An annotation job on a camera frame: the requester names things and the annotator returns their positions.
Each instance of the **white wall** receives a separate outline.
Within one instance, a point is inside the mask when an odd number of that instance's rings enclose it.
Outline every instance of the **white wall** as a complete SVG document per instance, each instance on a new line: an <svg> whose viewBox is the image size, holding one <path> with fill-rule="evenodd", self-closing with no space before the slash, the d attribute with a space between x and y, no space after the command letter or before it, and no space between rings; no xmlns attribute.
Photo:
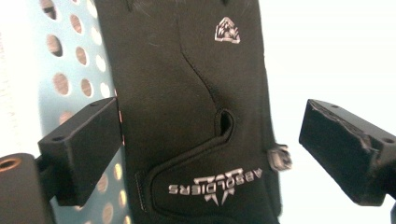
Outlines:
<svg viewBox="0 0 396 224"><path fill-rule="evenodd" d="M299 145L306 100L340 105L396 134L396 1L260 0L281 175L282 224L390 223L394 200L360 207Z"/></svg>

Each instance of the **white logo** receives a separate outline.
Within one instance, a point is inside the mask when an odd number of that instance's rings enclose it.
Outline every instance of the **white logo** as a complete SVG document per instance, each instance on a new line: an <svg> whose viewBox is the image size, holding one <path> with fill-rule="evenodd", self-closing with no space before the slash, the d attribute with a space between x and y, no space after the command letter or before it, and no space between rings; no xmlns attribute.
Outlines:
<svg viewBox="0 0 396 224"><path fill-rule="evenodd" d="M228 195L235 194L235 187L243 185L255 179L262 178L262 169L249 171L244 173L242 168L232 170L224 175L212 175L207 177L194 178L195 185L169 185L170 194L180 195L204 195L207 202L213 202L219 206L219 200L216 193L218 190L223 191L221 205L224 205Z"/></svg>
<svg viewBox="0 0 396 224"><path fill-rule="evenodd" d="M220 24L216 26L216 41L229 41L233 44L239 44L241 39L239 38L238 28L228 17L224 17Z"/></svg>

